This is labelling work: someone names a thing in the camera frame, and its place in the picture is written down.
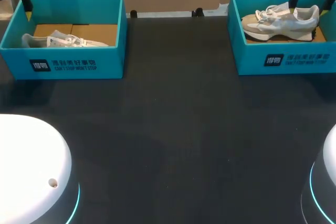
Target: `cardboard box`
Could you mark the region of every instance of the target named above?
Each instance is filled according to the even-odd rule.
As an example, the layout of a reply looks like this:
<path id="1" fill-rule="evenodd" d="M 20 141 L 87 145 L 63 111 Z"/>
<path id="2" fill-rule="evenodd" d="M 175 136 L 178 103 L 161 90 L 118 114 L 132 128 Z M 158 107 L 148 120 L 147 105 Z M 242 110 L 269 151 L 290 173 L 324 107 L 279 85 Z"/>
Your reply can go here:
<path id="1" fill-rule="evenodd" d="M 268 42 L 247 40 L 240 19 L 289 0 L 230 0 L 228 31 L 240 75 L 336 72 L 336 7 L 320 17 L 312 42 L 275 37 Z M 298 7 L 321 7 L 324 0 L 300 0 Z"/>
<path id="2" fill-rule="evenodd" d="M 20 2 L 0 44 L 0 53 L 15 79 L 122 78 L 127 34 L 123 0 L 31 1 L 31 20 L 28 22 Z M 55 29 L 110 46 L 21 48 L 23 34 L 45 37 Z"/>

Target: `printed logo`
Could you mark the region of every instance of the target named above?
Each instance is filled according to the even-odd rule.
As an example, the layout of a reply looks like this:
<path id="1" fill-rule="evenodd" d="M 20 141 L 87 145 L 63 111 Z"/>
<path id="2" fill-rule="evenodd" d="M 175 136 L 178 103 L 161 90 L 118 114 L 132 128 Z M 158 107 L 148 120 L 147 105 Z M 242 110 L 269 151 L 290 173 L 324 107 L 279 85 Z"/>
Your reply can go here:
<path id="1" fill-rule="evenodd" d="M 267 55 L 264 63 L 264 67 L 278 67 L 281 65 L 284 55 Z"/>
<path id="2" fill-rule="evenodd" d="M 50 72 L 47 60 L 29 60 L 35 72 Z"/>

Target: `shoelace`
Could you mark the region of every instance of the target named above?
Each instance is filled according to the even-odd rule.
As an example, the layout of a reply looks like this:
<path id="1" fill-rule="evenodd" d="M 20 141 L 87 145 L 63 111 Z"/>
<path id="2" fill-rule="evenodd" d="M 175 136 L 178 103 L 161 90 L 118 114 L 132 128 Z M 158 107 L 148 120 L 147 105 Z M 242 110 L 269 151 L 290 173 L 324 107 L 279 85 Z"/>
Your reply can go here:
<path id="1" fill-rule="evenodd" d="M 72 47 L 87 47 L 87 41 L 83 38 L 78 38 L 75 35 L 68 35 L 69 38 L 67 38 L 67 42 L 71 44 Z"/>
<path id="2" fill-rule="evenodd" d="M 277 13 L 272 10 L 272 8 L 276 7 L 276 5 L 270 5 L 266 8 L 266 10 L 256 10 L 256 17 L 258 21 L 264 22 L 266 20 L 268 20 L 269 18 L 273 18 L 273 19 L 279 19 L 279 16 L 277 15 Z"/>

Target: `sneaker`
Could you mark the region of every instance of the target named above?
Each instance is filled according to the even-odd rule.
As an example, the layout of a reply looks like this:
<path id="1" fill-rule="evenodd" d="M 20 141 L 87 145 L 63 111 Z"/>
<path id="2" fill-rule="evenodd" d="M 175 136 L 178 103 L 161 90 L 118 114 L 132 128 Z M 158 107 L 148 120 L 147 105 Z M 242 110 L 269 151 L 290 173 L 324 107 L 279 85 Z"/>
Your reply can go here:
<path id="1" fill-rule="evenodd" d="M 71 34 L 66 35 L 55 30 L 48 37 L 33 37 L 30 34 L 24 34 L 22 36 L 22 47 L 108 47 L 108 45 L 101 42 L 78 38 Z"/>
<path id="2" fill-rule="evenodd" d="M 244 32 L 258 40 L 266 41 L 275 35 L 285 35 L 291 39 L 312 41 L 312 32 L 319 23 L 319 8 L 295 8 L 290 13 L 288 2 L 268 6 L 266 10 L 256 10 L 255 14 L 242 18 Z"/>

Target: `dark table surface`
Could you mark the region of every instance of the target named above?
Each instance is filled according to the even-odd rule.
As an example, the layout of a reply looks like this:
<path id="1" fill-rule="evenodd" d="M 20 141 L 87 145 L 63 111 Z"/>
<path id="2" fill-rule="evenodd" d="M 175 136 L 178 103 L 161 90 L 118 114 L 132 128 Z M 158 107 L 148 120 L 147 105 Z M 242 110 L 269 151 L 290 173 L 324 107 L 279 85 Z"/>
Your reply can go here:
<path id="1" fill-rule="evenodd" d="M 0 113 L 67 141 L 85 224 L 301 223 L 336 75 L 240 77 L 226 17 L 129 20 L 122 80 L 11 80 Z"/>

